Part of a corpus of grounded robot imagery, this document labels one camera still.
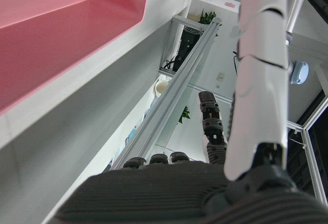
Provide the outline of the right robot hand grey white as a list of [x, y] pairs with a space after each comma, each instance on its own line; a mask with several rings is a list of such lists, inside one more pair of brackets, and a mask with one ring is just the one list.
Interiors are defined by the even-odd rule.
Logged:
[[52, 223], [327, 223], [327, 207], [286, 171], [287, 0], [241, 0], [240, 65], [228, 141], [201, 92], [209, 162], [176, 152], [89, 177]]

